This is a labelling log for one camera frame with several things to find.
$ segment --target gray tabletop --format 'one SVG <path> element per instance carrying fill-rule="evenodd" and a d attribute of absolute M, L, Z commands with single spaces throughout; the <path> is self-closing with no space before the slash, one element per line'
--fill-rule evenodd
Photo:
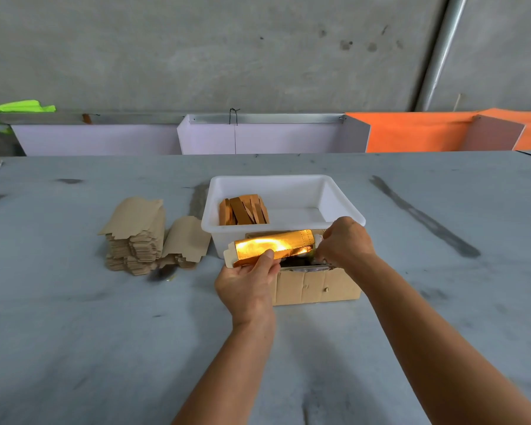
<path fill-rule="evenodd" d="M 0 423 L 166 424 L 230 330 L 212 250 L 150 282 L 104 268 L 124 198 L 199 215 L 225 174 L 332 176 L 376 250 L 531 400 L 531 156 L 519 152 L 7 158 Z M 253 424 L 428 423 L 367 298 L 276 308 Z"/>

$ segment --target yellow-green fabric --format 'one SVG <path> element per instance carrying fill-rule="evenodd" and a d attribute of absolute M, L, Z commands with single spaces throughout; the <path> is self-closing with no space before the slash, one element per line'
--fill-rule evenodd
<path fill-rule="evenodd" d="M 0 113 L 17 112 L 17 113 L 43 113 L 55 112 L 55 106 L 42 107 L 36 99 L 25 99 L 23 101 L 14 101 L 11 103 L 0 104 Z"/>

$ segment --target concrete wall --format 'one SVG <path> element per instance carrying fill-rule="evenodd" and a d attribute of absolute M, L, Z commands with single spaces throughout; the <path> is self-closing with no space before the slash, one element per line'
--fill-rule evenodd
<path fill-rule="evenodd" d="M 531 110 L 531 0 L 468 0 L 431 111 Z"/>
<path fill-rule="evenodd" d="M 409 110 L 445 0 L 0 0 L 0 103 Z"/>

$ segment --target person's left hand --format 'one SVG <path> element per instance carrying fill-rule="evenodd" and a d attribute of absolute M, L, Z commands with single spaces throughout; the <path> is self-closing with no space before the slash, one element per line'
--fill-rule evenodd
<path fill-rule="evenodd" d="M 280 269 L 279 260 L 273 259 L 273 250 L 264 252 L 253 268 L 222 268 L 214 287 L 232 314 L 234 327 L 253 322 L 275 324 L 269 285 Z"/>

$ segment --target orange fabric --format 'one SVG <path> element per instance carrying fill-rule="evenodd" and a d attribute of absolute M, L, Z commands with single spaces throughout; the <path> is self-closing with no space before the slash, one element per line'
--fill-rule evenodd
<path fill-rule="evenodd" d="M 367 152 L 457 151 L 477 114 L 526 124 L 516 149 L 531 150 L 531 112 L 347 113 L 371 125 Z"/>

